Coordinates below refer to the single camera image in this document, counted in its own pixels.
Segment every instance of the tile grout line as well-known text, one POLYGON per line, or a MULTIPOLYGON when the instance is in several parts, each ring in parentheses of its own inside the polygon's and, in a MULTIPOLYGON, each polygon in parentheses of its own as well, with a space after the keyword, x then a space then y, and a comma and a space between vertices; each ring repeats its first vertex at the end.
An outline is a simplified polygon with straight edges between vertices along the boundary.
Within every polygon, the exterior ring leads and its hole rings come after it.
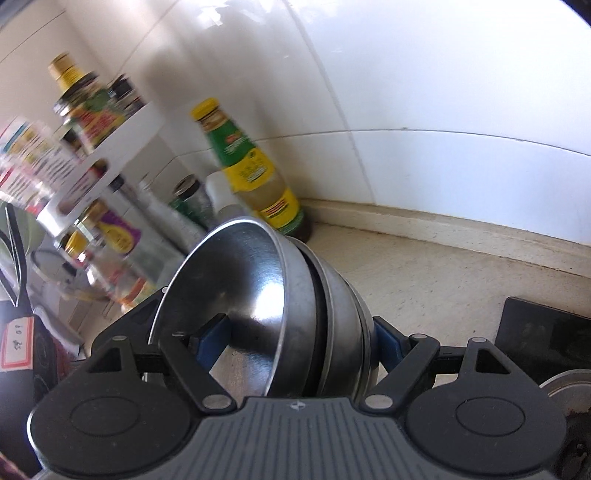
POLYGON ((121 64, 121 67, 117 70, 117 72, 115 73, 115 75, 111 81, 115 80, 119 75, 122 74, 123 70, 125 69, 125 65, 127 64, 127 62, 130 61, 131 57, 134 56, 134 53, 137 51, 139 46, 144 42, 144 40, 148 37, 148 35, 150 35, 152 33, 152 31, 160 24, 160 22, 163 20, 163 18, 166 17, 166 15, 168 15, 168 12, 170 12, 176 6, 176 4, 178 2, 180 2, 180 0, 174 0, 174 2, 162 13, 162 15, 160 15, 158 20, 156 20, 156 22, 154 22, 154 25, 152 25, 148 29, 148 31, 145 33, 145 35, 142 36, 142 38, 139 40, 137 45, 135 45, 135 47, 132 48, 131 52, 129 52, 128 57, 123 61, 123 63, 121 64))
POLYGON ((312 58, 314 59, 314 62, 316 63, 316 68, 318 68, 318 71, 320 72, 320 75, 322 76, 322 79, 324 80, 324 84, 326 86, 326 89, 328 90, 328 93, 335 105, 335 108, 337 109, 337 111, 339 113, 339 116, 343 122, 343 125, 346 128, 347 137, 348 137, 349 142, 351 143, 351 146, 353 148, 353 153, 354 153, 355 157, 357 158, 357 162, 359 164, 359 168, 361 169, 363 179, 365 180, 365 184, 367 185, 367 188, 369 190, 369 195, 371 197, 371 201, 373 204, 375 204, 375 193, 374 193, 373 188, 371 187, 371 183, 369 182, 369 176, 368 176, 367 171, 365 169, 365 165, 364 165, 363 161, 361 160, 361 155, 360 155, 357 145, 355 143, 355 139, 353 137, 350 125, 347 121, 347 118, 345 117, 345 112, 343 111, 343 108, 340 105, 337 94, 332 86, 332 83, 328 77, 328 74, 326 73, 326 69, 324 68, 324 64, 320 60, 318 52, 314 48, 314 45, 312 44, 312 40, 310 39, 308 33, 306 32, 304 25, 301 23, 300 19, 296 15, 295 10, 291 6, 290 0, 283 0, 283 3, 285 5, 285 7, 287 8, 287 11, 288 11, 291 19, 295 23, 296 28, 299 30, 300 35, 302 36, 302 39, 304 40, 304 43, 306 44, 306 47, 308 47, 308 51, 310 52, 310 54, 312 55, 312 58))
MULTIPOLYGON (((476 135, 479 137, 492 137, 492 138, 502 138, 505 140, 513 140, 516 142, 525 142, 534 145, 541 145, 543 147, 550 147, 550 148, 557 148, 559 150, 565 150, 567 152, 576 153, 580 155, 585 155, 586 157, 591 157, 591 153, 581 152, 579 150, 573 150, 572 148, 566 147, 559 147, 558 145, 551 145, 542 142, 536 142, 533 140, 524 140, 521 138, 514 138, 514 137, 505 137, 503 135, 490 135, 490 134, 480 134, 475 132, 459 132, 454 130, 432 130, 432 129, 422 129, 422 128, 375 128, 375 129, 356 129, 356 130, 334 130, 334 131, 326 131, 326 132, 311 132, 305 134, 296 134, 296 135, 278 135, 276 137, 266 137, 266 138, 257 138, 253 139, 255 142, 265 142, 269 140, 280 140, 282 138, 294 138, 294 137, 308 137, 311 135, 330 135, 330 134, 345 134, 351 132, 431 132, 431 133, 442 133, 442 134, 460 134, 460 135, 476 135)), ((211 148, 204 148, 202 150, 191 150, 185 153, 179 153, 176 157, 182 157, 183 155, 190 155, 192 153, 202 153, 211 150, 211 148)))
POLYGON ((40 30, 42 30, 43 28, 45 28, 46 26, 48 26, 51 22, 53 22, 56 18, 61 17, 64 13, 66 13, 66 10, 62 10, 60 13, 58 13, 55 17, 53 17, 51 20, 49 20, 49 22, 46 22, 45 24, 43 24, 42 26, 40 26, 38 29, 36 29, 31 35, 29 35, 27 38, 25 38, 22 42, 20 42, 16 47, 14 47, 10 52, 8 52, 6 54, 6 56, 0 60, 0 63, 2 63, 4 60, 6 60, 10 55, 12 55, 21 45, 23 45, 27 40, 29 40, 29 38, 31 38, 33 35, 35 35, 37 32, 39 32, 40 30))

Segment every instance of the white label with red border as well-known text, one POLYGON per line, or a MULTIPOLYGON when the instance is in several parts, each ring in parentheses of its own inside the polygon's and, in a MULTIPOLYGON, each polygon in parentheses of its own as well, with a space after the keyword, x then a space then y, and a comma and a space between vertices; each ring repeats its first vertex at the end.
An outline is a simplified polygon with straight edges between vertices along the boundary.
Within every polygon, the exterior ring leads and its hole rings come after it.
POLYGON ((0 344, 0 371, 33 368, 33 317, 23 317, 6 325, 0 344))

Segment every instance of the sauce bottle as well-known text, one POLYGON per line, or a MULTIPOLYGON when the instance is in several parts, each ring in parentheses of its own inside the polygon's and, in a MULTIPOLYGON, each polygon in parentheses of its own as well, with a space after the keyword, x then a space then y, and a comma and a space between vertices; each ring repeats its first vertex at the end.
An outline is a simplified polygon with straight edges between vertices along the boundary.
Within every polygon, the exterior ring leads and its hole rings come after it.
POLYGON ((135 307, 156 291, 103 241, 89 242, 80 232, 68 233, 60 246, 85 270, 91 285, 99 285, 111 300, 135 307))
POLYGON ((91 153, 125 122, 125 113, 109 96, 97 74, 84 74, 69 53, 53 59, 49 72, 62 93, 54 112, 64 118, 65 125, 74 128, 86 152, 91 153))
POLYGON ((215 98, 197 105, 191 115, 203 128, 232 190, 268 224, 303 242, 311 222, 275 165, 222 111, 215 98))
POLYGON ((184 261, 184 255, 168 242, 161 241, 155 232, 149 228, 135 228, 102 199, 90 204, 76 227, 92 238, 101 236, 114 252, 157 288, 167 286, 184 261))

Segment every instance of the yellow bottle cap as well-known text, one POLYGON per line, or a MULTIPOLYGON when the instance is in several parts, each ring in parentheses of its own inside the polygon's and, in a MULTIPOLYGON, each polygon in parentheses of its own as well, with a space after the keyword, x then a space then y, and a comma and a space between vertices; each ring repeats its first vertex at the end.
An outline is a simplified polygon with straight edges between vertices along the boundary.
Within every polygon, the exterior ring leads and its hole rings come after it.
POLYGON ((62 93, 65 93, 85 75, 84 72, 76 66, 68 52, 61 53, 54 58, 49 64, 48 69, 62 93))
POLYGON ((191 116, 193 117, 193 120, 198 122, 204 116, 212 113, 219 106, 220 102, 218 102, 216 98, 208 98, 191 110, 191 116))
POLYGON ((86 239, 86 237, 82 235, 80 232, 75 231, 70 235, 70 238, 66 242, 64 250, 72 258, 77 258, 86 249, 87 245, 88 240, 86 239))

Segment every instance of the white tile wall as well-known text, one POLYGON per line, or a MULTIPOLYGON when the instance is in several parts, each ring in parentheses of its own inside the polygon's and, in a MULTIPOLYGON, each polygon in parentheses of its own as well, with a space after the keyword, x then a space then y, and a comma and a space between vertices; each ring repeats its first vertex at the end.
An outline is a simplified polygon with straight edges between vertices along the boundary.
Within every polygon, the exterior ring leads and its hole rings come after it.
POLYGON ((445 132, 354 132, 376 203, 591 244, 591 158, 445 132))
POLYGON ((63 11, 54 0, 37 0, 25 8, 0 30, 0 61, 63 11))
POLYGON ((299 135, 259 141, 300 197, 372 203, 348 133, 299 135))
POLYGON ((174 198, 174 187, 191 172, 183 164, 174 158, 156 176, 150 185, 150 189, 164 202, 174 198))
POLYGON ((289 0, 352 130, 591 154, 591 28, 560 0, 289 0))
POLYGON ((111 76, 174 0, 68 0, 67 14, 111 76))
POLYGON ((189 112, 217 96, 302 196, 591 241, 591 158, 424 132, 591 154, 591 28, 560 0, 68 0, 66 12, 169 119, 175 160, 142 167, 159 194, 216 168, 189 112))
POLYGON ((0 31, 0 59, 8 54, 0 61, 0 124, 25 115, 52 128, 60 125, 53 113, 60 91, 47 66, 63 51, 71 52, 81 68, 106 73, 60 10, 54 0, 38 0, 0 31))
POLYGON ((217 158, 211 149, 202 152, 187 153, 176 157, 176 159, 201 181, 205 181, 210 173, 219 169, 217 158))
POLYGON ((216 96, 255 139, 344 128, 281 0, 219 2, 217 8, 180 0, 124 70, 148 98, 167 113, 178 109, 191 124, 190 109, 216 96))
POLYGON ((172 150, 157 135, 125 166, 122 174, 129 181, 151 182, 173 158, 172 150))

